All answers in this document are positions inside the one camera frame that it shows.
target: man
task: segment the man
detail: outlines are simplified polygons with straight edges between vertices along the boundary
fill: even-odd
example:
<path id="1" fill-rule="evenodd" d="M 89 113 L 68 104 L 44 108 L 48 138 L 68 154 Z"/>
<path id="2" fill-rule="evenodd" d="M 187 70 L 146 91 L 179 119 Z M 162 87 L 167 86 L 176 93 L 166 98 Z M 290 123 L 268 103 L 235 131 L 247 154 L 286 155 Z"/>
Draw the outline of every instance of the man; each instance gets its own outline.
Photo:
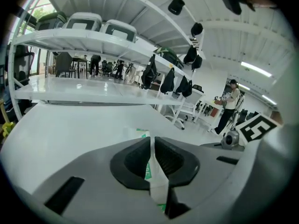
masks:
<path id="1" fill-rule="evenodd" d="M 236 80 L 232 79 L 230 82 L 230 87 L 232 88 L 232 92 L 229 96 L 229 98 L 223 99 L 223 101 L 226 101 L 226 106 L 223 115 L 221 116 L 221 119 L 219 121 L 219 125 L 214 130 L 211 130 L 214 134 L 220 134 L 221 131 L 226 126 L 227 122 L 229 121 L 229 118 L 232 117 L 232 115 L 235 112 L 235 108 L 237 106 L 238 100 L 240 98 L 240 90 L 238 89 L 238 83 Z"/>
<path id="2" fill-rule="evenodd" d="M 89 77 L 93 76 L 93 68 L 95 66 L 95 76 L 98 77 L 99 74 L 99 62 L 101 61 L 101 57 L 99 55 L 93 55 L 90 59 L 90 69 L 89 69 Z"/>
<path id="3" fill-rule="evenodd" d="M 122 69 L 123 69 L 123 65 L 124 65 L 124 63 L 123 63 L 123 61 L 119 61 L 119 63 L 120 63 L 120 64 L 119 64 L 118 67 L 117 67 L 117 72 L 116 72 L 116 74 L 115 74 L 115 79 L 117 79 L 117 75 L 120 74 L 120 75 L 119 75 L 119 79 L 122 80 L 121 73 L 122 73 Z"/>

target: tree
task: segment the tree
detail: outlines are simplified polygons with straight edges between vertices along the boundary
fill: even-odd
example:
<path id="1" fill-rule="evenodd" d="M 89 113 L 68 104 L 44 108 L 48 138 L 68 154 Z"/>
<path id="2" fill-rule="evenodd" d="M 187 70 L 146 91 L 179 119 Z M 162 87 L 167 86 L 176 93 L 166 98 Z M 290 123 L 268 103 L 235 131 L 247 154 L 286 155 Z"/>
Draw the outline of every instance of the tree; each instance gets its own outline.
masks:
<path id="1" fill-rule="evenodd" d="M 40 19 L 42 16 L 47 15 L 49 13 L 52 13 L 51 11 L 44 11 L 42 7 L 40 8 L 36 8 L 32 14 L 32 16 L 34 16 L 37 20 Z M 25 24 L 26 22 L 24 21 L 21 25 L 21 29 L 19 31 L 19 34 L 21 35 L 23 33 L 23 30 L 25 28 Z M 30 26 L 26 27 L 27 30 L 29 31 L 34 31 L 34 29 Z"/>

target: fluorescent light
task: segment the fluorescent light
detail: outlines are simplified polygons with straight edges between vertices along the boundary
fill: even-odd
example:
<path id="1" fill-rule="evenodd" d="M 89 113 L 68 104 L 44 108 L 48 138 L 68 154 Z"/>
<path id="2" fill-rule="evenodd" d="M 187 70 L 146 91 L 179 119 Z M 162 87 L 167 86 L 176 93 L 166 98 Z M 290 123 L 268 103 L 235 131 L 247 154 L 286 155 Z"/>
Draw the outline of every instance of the fluorescent light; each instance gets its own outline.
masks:
<path id="1" fill-rule="evenodd" d="M 267 96 L 262 95 L 263 98 L 265 98 L 266 100 L 270 101 L 272 104 L 277 105 L 273 100 L 269 99 Z"/>
<path id="2" fill-rule="evenodd" d="M 245 85 L 239 84 L 239 86 L 242 87 L 242 88 L 244 88 L 244 89 L 246 89 L 246 90 L 249 90 L 249 91 L 250 91 L 250 88 L 248 88 L 248 87 L 245 86 Z"/>
<path id="3" fill-rule="evenodd" d="M 260 69 L 260 68 L 258 68 L 258 67 L 256 67 L 256 66 L 254 66 L 254 65 L 250 65 L 250 64 L 248 64 L 248 63 L 246 63 L 246 62 L 241 62 L 241 65 L 242 65 L 242 66 L 245 66 L 245 67 L 247 67 L 247 68 L 249 68 L 249 69 L 255 70 L 255 71 L 257 71 L 257 72 L 263 74 L 263 75 L 266 76 L 266 77 L 270 77 L 270 76 L 272 76 L 272 74 L 270 74 L 270 73 L 268 73 L 268 72 L 266 72 L 266 71 L 264 71 L 264 70 L 262 70 L 262 69 Z"/>

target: black backpack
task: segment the black backpack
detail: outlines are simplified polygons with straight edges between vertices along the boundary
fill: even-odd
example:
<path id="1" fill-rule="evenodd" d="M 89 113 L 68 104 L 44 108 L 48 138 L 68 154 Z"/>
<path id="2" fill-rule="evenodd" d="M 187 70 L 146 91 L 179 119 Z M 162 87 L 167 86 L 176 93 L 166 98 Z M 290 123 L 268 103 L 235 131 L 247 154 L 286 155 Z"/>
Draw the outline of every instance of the black backpack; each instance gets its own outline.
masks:
<path id="1" fill-rule="evenodd" d="M 183 9 L 185 2 L 183 0 L 172 0 L 168 6 L 168 11 L 172 14 L 179 15 Z"/>
<path id="2" fill-rule="evenodd" d="M 202 24 L 201 23 L 195 23 L 193 25 L 193 27 L 191 28 L 191 34 L 192 36 L 196 36 L 196 35 L 199 35 L 200 33 L 202 33 L 203 31 L 203 27 L 202 27 Z"/>
<path id="3" fill-rule="evenodd" d="M 195 70 L 201 67 L 201 63 L 202 63 L 202 58 L 197 55 L 195 58 L 195 61 L 192 63 L 191 69 Z"/>
<path id="4" fill-rule="evenodd" d="M 173 91 L 174 89 L 174 68 L 171 68 L 171 70 L 168 72 L 167 76 L 165 77 L 165 80 L 163 84 L 161 85 L 160 91 L 164 94 L 166 94 L 169 91 Z"/>
<path id="5" fill-rule="evenodd" d="M 196 48 L 191 45 L 189 48 L 187 55 L 184 57 L 184 63 L 187 64 L 189 62 L 193 62 L 196 58 L 197 51 Z"/>
<path id="6" fill-rule="evenodd" d="M 192 80 L 188 82 L 187 89 L 182 92 L 182 95 L 187 98 L 192 94 Z"/>
<path id="7" fill-rule="evenodd" d="M 181 80 L 181 83 L 179 84 L 176 93 L 182 93 L 183 91 L 187 90 L 187 88 L 188 88 L 188 80 L 185 76 L 183 76 L 183 79 Z"/>
<path id="8" fill-rule="evenodd" d="M 149 59 L 149 63 L 145 68 L 145 71 L 143 72 L 143 75 L 141 76 L 141 80 L 143 83 L 144 89 L 149 89 L 151 83 L 155 80 L 157 77 L 157 69 L 155 64 L 155 54 Z"/>
<path id="9" fill-rule="evenodd" d="M 192 80 L 188 82 L 187 78 L 183 76 L 176 93 L 182 93 L 185 98 L 190 96 L 192 94 Z"/>

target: white shirt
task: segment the white shirt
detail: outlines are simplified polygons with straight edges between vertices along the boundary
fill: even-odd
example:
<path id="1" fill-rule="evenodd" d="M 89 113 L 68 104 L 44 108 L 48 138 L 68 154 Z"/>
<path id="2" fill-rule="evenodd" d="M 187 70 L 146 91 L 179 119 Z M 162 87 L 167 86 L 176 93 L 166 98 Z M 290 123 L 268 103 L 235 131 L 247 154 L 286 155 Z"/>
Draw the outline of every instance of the white shirt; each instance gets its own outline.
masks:
<path id="1" fill-rule="evenodd" d="M 229 98 L 233 99 L 233 101 L 227 102 L 225 108 L 229 110 L 234 110 L 238 103 L 239 97 L 240 97 L 240 90 L 236 88 L 229 96 Z"/>

